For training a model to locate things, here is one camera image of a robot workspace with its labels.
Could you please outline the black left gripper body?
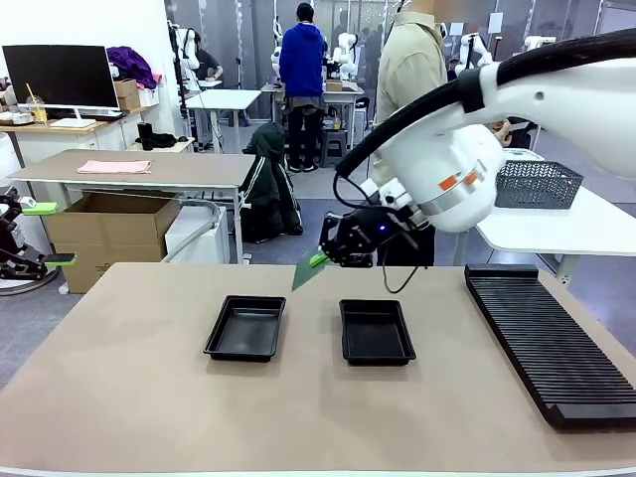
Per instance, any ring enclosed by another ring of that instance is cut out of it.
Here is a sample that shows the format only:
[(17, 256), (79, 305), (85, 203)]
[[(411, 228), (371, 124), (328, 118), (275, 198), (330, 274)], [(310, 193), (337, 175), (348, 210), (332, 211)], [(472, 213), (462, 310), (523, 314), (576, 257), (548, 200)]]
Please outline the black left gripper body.
[(0, 259), (10, 259), (24, 250), (24, 237), (11, 216), (0, 215)]

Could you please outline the green perforated circuit board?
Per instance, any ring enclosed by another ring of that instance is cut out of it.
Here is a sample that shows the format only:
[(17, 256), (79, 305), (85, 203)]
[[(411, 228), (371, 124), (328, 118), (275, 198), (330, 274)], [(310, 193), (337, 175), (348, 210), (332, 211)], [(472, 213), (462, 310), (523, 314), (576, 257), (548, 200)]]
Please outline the green perforated circuit board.
[(294, 268), (291, 291), (295, 291), (313, 279), (330, 263), (329, 257), (317, 247), (304, 253)]

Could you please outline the black ESD tray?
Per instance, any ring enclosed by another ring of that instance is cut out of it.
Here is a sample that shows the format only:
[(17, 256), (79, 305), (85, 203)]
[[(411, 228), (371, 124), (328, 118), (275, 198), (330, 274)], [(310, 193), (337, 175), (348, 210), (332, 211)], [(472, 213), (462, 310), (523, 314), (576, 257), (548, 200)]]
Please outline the black ESD tray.
[(397, 300), (343, 299), (342, 354), (350, 366), (402, 367), (416, 359)]
[(228, 295), (203, 353), (217, 361), (270, 362), (285, 304), (284, 297)]

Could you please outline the large open cardboard box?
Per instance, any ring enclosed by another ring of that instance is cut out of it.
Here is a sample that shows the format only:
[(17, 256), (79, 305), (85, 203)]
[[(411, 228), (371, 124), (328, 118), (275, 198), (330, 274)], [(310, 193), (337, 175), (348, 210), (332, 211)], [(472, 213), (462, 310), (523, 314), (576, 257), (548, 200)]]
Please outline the large open cardboard box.
[(64, 268), (70, 293), (86, 293), (119, 262), (159, 262), (165, 234), (180, 212), (174, 195), (86, 193), (66, 210), (44, 217), (58, 253), (73, 253)]

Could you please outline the dark green jacket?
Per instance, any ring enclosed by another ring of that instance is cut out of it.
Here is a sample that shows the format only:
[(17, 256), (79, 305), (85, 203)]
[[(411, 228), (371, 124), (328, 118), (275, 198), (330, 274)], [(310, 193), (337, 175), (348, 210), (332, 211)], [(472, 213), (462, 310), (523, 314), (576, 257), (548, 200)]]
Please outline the dark green jacket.
[(284, 128), (277, 122), (260, 125), (242, 153), (254, 160), (239, 190), (244, 241), (260, 243), (280, 236), (301, 236), (301, 209), (285, 170)]

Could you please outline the wooden-top white desk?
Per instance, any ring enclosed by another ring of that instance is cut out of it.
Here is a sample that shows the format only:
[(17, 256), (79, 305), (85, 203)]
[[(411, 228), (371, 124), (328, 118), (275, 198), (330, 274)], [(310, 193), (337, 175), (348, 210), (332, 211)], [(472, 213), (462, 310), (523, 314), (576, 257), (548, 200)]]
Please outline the wooden-top white desk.
[(25, 167), (69, 149), (126, 150), (138, 137), (137, 123), (154, 108), (139, 107), (116, 121), (99, 121), (84, 128), (58, 128), (47, 123), (0, 126), (0, 132), (9, 135)]

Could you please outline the pink folded cloth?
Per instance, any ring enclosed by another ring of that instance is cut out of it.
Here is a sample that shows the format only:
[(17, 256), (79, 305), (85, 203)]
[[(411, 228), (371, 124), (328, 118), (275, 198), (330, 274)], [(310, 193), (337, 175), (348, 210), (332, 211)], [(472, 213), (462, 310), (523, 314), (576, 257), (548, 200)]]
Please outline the pink folded cloth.
[(77, 168), (79, 174), (146, 174), (152, 167), (151, 161), (96, 161), (88, 160)]

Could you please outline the white box cabinet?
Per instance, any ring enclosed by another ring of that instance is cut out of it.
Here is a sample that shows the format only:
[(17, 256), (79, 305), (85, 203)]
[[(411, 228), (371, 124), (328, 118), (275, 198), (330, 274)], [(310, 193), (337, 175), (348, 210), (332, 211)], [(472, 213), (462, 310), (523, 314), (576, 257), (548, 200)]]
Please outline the white box cabinet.
[(230, 235), (225, 207), (183, 206), (165, 234), (168, 263), (228, 264)]

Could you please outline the wood-top white table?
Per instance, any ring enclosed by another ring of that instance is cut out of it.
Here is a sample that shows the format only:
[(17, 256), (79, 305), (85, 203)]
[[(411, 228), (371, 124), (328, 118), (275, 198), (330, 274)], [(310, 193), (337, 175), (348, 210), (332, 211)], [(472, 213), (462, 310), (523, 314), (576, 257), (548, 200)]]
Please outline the wood-top white table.
[[(358, 98), (359, 87), (354, 83), (348, 87), (348, 84), (347, 81), (343, 82), (344, 90), (335, 94), (341, 99), (349, 99), (348, 104), (351, 108), (347, 131), (348, 139), (353, 141), (355, 100)], [(326, 84), (321, 85), (320, 82), (317, 82), (316, 90), (309, 90), (306, 86), (300, 87), (291, 82), (288, 85), (271, 85), (270, 88), (279, 90), (282, 94), (281, 118), (287, 119), (289, 139), (287, 169), (293, 173), (316, 170), (314, 158), (318, 154), (317, 141), (321, 138), (322, 121), (327, 106), (324, 95), (330, 95), (331, 92), (327, 92)]]

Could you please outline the small white side table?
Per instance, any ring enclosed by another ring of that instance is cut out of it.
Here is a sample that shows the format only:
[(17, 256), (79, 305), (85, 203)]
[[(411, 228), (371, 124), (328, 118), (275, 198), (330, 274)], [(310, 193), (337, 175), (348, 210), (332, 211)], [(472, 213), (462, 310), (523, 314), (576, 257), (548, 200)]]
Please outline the small white side table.
[[(182, 152), (186, 152), (186, 151), (192, 152), (193, 151), (194, 142), (195, 142), (195, 138), (194, 137), (187, 137), (186, 141), (177, 141), (171, 147), (165, 147), (165, 148), (154, 147), (152, 149), (152, 152), (163, 152), (163, 153), (182, 153)], [(134, 143), (129, 148), (127, 148), (127, 151), (141, 151), (141, 152), (144, 152), (144, 149), (143, 149), (141, 143)]]

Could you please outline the small cardboard box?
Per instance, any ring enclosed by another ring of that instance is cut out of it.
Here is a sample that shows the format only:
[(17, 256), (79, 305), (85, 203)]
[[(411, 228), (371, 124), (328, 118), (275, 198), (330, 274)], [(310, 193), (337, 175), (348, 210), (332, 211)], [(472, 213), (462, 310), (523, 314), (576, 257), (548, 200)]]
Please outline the small cardboard box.
[(130, 111), (140, 107), (138, 85), (134, 79), (116, 80), (114, 87), (121, 110)]

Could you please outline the purple garment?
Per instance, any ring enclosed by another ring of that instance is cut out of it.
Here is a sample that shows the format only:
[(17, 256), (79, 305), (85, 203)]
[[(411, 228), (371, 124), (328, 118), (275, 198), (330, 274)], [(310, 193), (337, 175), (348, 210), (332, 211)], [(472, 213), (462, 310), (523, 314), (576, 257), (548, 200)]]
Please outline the purple garment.
[(144, 88), (155, 89), (157, 81), (148, 63), (129, 47), (110, 47), (107, 57), (119, 70), (123, 79), (135, 80)]

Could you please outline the person in beige shirt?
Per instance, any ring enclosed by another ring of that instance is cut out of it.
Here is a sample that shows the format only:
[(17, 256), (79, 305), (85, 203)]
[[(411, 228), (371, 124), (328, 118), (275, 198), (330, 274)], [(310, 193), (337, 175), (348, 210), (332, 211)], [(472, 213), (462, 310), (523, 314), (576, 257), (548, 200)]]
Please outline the person in beige shirt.
[[(443, 0), (403, 0), (379, 62), (374, 125), (447, 82), (443, 36), (438, 21)], [(387, 266), (434, 265), (435, 228), (416, 232), (412, 248), (407, 238), (395, 237), (378, 248), (378, 261)]]

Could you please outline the person in blue hoodie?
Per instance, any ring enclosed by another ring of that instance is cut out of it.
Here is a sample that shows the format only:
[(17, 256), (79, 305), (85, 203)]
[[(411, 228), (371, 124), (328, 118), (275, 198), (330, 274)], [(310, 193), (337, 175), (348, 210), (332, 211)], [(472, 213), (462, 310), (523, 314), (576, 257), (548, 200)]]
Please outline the person in blue hoodie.
[(283, 35), (279, 58), (289, 131), (288, 169), (293, 173), (317, 169), (317, 141), (324, 111), (325, 41), (314, 24), (314, 9), (309, 3), (297, 6), (296, 18), (297, 24)]

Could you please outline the white rounded table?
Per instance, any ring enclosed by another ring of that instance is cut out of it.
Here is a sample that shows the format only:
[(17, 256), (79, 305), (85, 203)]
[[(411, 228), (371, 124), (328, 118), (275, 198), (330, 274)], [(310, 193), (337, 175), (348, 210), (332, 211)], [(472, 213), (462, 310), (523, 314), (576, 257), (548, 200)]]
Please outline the white rounded table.
[(496, 208), (476, 230), (493, 249), (539, 256), (565, 286), (585, 255), (636, 257), (636, 218), (584, 187), (567, 210)]

